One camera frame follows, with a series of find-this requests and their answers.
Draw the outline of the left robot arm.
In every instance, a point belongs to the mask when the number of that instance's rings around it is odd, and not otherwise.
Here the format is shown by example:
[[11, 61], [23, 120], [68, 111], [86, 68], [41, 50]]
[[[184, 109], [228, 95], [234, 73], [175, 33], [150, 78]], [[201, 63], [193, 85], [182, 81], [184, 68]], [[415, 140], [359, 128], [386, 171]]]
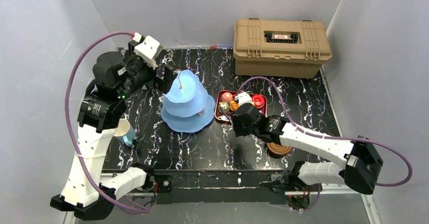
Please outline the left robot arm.
[[157, 67], [134, 52], [106, 52], [93, 66], [94, 80], [87, 87], [78, 113], [78, 132], [71, 134], [75, 155], [65, 187], [52, 197], [50, 205], [71, 211], [78, 219], [107, 218], [115, 206], [131, 213], [148, 213], [148, 208], [124, 205], [120, 198], [140, 188], [155, 186], [153, 168], [136, 163], [123, 173], [100, 179], [111, 140], [119, 132], [125, 100], [136, 90], [148, 86], [167, 93], [177, 73], [169, 65], [163, 76]]

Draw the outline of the red glazed donut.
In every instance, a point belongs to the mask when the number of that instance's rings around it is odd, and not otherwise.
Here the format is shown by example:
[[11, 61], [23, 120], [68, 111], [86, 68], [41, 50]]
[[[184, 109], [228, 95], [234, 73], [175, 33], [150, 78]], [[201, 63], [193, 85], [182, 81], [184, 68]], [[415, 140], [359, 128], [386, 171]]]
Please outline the red glazed donut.
[[262, 108], [265, 105], [266, 100], [262, 95], [253, 95], [251, 99], [254, 106], [258, 109]]

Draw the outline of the pink sugared cake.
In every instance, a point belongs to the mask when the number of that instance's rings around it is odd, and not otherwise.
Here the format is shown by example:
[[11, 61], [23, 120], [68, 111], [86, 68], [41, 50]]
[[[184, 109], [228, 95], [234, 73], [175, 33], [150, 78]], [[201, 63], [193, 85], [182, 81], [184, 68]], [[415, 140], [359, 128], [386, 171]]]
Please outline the pink sugared cake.
[[229, 104], [234, 99], [233, 95], [230, 92], [224, 92], [221, 95], [221, 101]]

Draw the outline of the green sugared cake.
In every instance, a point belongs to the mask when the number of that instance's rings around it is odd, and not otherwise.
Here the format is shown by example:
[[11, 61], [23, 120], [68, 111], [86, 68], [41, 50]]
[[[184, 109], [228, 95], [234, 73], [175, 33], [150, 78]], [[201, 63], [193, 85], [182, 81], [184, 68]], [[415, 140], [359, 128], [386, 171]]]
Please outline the green sugared cake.
[[230, 111], [229, 104], [226, 102], [220, 102], [218, 105], [218, 109], [221, 114], [228, 114]]

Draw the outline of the orange cookie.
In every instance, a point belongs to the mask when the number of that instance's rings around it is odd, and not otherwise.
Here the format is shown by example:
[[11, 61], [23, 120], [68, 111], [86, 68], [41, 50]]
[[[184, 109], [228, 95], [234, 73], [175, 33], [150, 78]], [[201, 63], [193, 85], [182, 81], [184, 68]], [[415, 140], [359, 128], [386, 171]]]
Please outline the orange cookie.
[[236, 111], [238, 109], [238, 104], [234, 100], [231, 100], [229, 103], [229, 108], [230, 111]]

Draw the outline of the tan plastic toolbox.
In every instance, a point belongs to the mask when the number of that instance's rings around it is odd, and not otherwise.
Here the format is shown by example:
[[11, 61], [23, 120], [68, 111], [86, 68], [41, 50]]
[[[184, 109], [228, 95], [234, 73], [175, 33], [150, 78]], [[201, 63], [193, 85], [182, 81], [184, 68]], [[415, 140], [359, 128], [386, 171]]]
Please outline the tan plastic toolbox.
[[319, 21], [239, 19], [234, 24], [236, 75], [315, 77], [332, 58]]

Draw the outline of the light blue cup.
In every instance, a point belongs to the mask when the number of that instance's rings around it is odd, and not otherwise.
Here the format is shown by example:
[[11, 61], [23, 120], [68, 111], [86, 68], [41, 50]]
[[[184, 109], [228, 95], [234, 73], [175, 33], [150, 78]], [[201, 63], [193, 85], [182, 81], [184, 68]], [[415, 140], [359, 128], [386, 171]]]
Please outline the light blue cup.
[[134, 139], [136, 138], [136, 131], [128, 120], [121, 118], [115, 130], [114, 137], [126, 146], [131, 147]]

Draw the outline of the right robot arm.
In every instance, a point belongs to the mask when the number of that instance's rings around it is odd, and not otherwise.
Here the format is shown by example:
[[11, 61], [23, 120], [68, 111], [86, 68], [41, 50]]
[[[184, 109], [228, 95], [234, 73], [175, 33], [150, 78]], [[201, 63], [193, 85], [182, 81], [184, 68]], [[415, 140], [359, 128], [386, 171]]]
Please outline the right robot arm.
[[365, 195], [374, 192], [383, 160], [364, 137], [335, 140], [329, 135], [294, 126], [288, 119], [266, 117], [254, 105], [245, 103], [231, 114], [237, 137], [254, 135], [265, 143], [301, 149], [326, 159], [321, 163], [297, 163], [289, 175], [304, 185], [338, 184]]

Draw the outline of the blue three-tier cake stand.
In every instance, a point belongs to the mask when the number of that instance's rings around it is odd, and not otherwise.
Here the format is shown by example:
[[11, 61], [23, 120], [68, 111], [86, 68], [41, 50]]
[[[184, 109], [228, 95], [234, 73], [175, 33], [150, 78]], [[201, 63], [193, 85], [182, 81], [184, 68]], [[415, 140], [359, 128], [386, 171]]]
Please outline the blue three-tier cake stand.
[[215, 101], [190, 70], [180, 71], [170, 91], [162, 97], [162, 120], [176, 132], [196, 133], [215, 116]]

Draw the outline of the round brown wooden box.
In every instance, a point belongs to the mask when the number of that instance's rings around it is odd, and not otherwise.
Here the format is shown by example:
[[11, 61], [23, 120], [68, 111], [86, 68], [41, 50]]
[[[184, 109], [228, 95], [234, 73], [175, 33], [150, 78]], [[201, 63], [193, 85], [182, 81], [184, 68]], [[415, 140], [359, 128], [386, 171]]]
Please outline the round brown wooden box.
[[268, 154], [273, 158], [281, 158], [292, 152], [290, 146], [279, 145], [276, 143], [266, 143]]

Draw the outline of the red rectangular tray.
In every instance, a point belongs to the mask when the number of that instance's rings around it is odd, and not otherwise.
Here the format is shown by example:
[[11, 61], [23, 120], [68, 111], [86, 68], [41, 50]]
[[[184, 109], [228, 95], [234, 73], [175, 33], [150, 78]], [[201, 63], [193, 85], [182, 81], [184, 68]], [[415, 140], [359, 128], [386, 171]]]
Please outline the red rectangular tray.
[[[237, 92], [234, 92], [234, 91], [228, 91], [228, 90], [223, 90], [223, 91], [220, 91], [219, 93], [218, 93], [218, 96], [217, 96], [217, 99], [216, 99], [216, 108], [215, 108], [215, 118], [216, 118], [216, 120], [218, 120], [218, 121], [221, 121], [221, 122], [226, 122], [226, 123], [229, 123], [229, 120], [228, 120], [228, 118], [231, 116], [231, 114], [234, 112], [234, 111], [229, 111], [229, 113], [228, 114], [221, 114], [220, 113], [220, 111], [219, 111], [219, 109], [218, 109], [218, 105], [219, 105], [219, 103], [221, 102], [221, 95], [222, 95], [222, 93], [224, 93], [224, 92], [230, 92], [232, 95], [233, 95], [233, 97], [235, 98], [235, 95], [237, 94]], [[260, 94], [252, 94], [252, 93], [248, 93], [251, 97], [253, 96], [253, 95], [260, 95]], [[264, 98], [265, 98], [265, 105], [262, 107], [262, 108], [260, 108], [260, 109], [258, 109], [261, 113], [263, 113], [263, 114], [265, 114], [266, 115], [266, 113], [267, 113], [267, 98], [264, 96], [264, 95], [262, 95]]]

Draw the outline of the red blue pen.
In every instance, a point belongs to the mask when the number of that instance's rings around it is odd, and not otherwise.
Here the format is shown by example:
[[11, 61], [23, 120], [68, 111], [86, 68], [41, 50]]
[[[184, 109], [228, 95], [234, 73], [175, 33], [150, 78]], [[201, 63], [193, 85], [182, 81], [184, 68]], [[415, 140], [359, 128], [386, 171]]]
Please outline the red blue pen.
[[231, 49], [232, 47], [230, 45], [222, 44], [217, 46], [210, 46], [209, 48], [215, 50], [215, 49]]

